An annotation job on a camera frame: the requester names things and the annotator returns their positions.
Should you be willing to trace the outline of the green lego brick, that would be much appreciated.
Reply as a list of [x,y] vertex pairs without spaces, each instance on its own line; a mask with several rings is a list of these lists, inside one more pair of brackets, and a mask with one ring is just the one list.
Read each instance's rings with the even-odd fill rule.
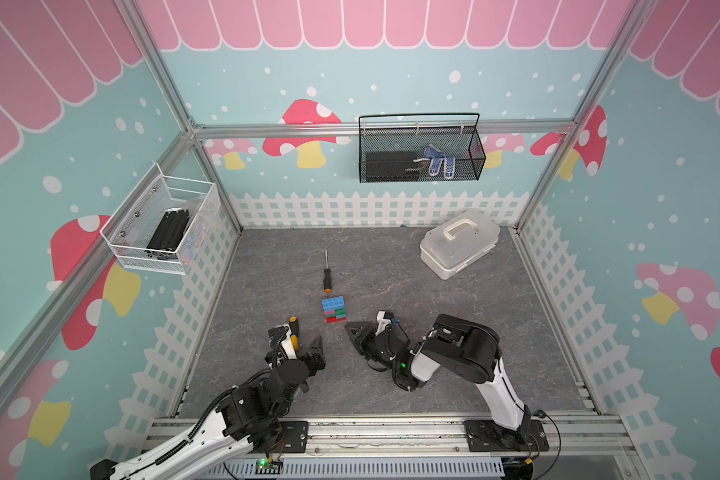
[[334,315],[335,317],[347,317],[347,314],[346,314],[346,310],[345,310],[345,309],[339,309],[339,310],[335,310],[335,311],[336,311],[336,315]]

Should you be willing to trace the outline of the long blue lego brick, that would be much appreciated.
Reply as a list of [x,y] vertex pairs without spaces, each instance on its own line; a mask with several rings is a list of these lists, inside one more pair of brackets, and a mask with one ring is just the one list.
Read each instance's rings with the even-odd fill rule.
[[322,301],[324,312],[336,311],[345,308],[345,301],[342,296],[327,298]]

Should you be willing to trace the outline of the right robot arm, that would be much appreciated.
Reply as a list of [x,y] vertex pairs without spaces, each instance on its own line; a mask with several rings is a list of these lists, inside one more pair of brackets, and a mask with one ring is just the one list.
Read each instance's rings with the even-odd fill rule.
[[412,345],[395,315],[380,311],[375,321],[349,322],[345,330],[367,365],[390,372],[404,391],[425,386],[441,368],[476,385],[491,414],[489,436],[505,450],[527,446],[531,412],[506,374],[500,337],[491,328],[440,314],[429,333]]

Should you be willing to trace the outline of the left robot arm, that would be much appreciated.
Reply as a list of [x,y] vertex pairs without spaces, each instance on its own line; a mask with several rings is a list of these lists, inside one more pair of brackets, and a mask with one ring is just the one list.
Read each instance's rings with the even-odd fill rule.
[[90,477],[194,479],[224,460],[254,450],[271,453],[283,437],[281,418],[297,392],[307,392],[307,379],[325,366],[318,336],[294,358],[217,395],[192,427],[129,460],[102,460],[90,468]]

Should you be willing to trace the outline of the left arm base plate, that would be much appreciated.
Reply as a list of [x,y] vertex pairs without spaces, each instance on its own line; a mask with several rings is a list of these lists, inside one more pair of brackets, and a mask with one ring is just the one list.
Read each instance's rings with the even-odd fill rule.
[[308,430],[307,421],[283,421],[279,436],[257,445],[253,452],[270,456],[286,453],[303,454],[306,452]]

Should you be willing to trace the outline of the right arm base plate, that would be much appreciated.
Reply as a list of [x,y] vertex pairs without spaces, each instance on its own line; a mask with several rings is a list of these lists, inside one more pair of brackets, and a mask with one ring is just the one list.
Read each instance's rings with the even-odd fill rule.
[[533,455],[550,449],[543,424],[536,419],[517,431],[498,426],[491,420],[465,420],[463,426],[472,453],[519,452]]

